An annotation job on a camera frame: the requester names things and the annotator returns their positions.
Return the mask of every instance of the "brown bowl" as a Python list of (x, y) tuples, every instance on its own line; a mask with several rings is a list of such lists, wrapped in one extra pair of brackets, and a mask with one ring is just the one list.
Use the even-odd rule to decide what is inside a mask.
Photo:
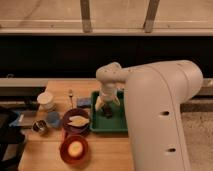
[[(83, 145), (83, 152), (81, 156), (79, 156), (78, 158), (71, 157), (68, 153), (68, 147), (73, 141), (79, 141)], [(86, 139), (81, 135), (72, 135), (68, 137), (67, 139), (65, 139), (65, 141), (62, 143), (60, 148), (60, 155), (62, 160), (65, 163), (72, 166), (78, 166), (86, 160), (88, 151), (89, 151), (89, 146)]]
[(88, 131), (88, 129), (89, 129), (89, 123), (82, 127), (74, 127), (74, 126), (68, 125), (68, 123), (70, 122), (69, 118), (71, 116), (77, 116), (77, 115), (90, 119), (88, 113), (83, 109), (74, 108), (74, 109), (67, 111), (64, 114), (64, 117), (62, 119), (62, 126), (63, 126), (64, 130), (69, 134), (82, 134), (82, 133), (85, 133), (86, 131)]

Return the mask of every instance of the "wooden table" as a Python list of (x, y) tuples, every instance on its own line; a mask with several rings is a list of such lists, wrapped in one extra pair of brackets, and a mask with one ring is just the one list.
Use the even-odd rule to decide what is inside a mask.
[[(73, 90), (73, 103), (76, 98), (90, 97), (91, 92), (99, 90), (100, 84), (95, 80), (50, 81), (46, 91), (53, 93), (56, 110), (62, 116), (71, 108), (68, 91)], [(36, 120), (44, 119), (46, 112), (38, 110)], [(90, 133), (88, 141), (91, 155), (84, 169), (72, 168), (65, 164), (59, 154), (61, 131), (51, 129), (46, 136), (39, 136), (29, 131), (19, 171), (133, 171), (133, 162), (129, 139), (125, 134)]]
[[(68, 91), (76, 98), (90, 97), (99, 90), (95, 80), (50, 81), (47, 91), (54, 94), (56, 110), (61, 116), (71, 108)], [(192, 171), (213, 170), (213, 112), (182, 113), (183, 127)], [(44, 119), (46, 112), (38, 110), (36, 120)], [(94, 134), (86, 139), (91, 149), (90, 161), (84, 169), (72, 168), (59, 155), (61, 131), (51, 129), (45, 137), (29, 131), (27, 145), (19, 165), (19, 171), (133, 171), (133, 159), (127, 134)]]

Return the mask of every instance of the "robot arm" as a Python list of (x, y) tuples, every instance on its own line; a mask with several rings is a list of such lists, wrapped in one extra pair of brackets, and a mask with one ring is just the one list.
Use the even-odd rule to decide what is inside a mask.
[(115, 94), (112, 85), (125, 83), (124, 106), (135, 170), (190, 171), (180, 104), (200, 90), (200, 69), (190, 61), (130, 68), (111, 63), (99, 68), (96, 77), (102, 83), (103, 103), (113, 100), (107, 99)]

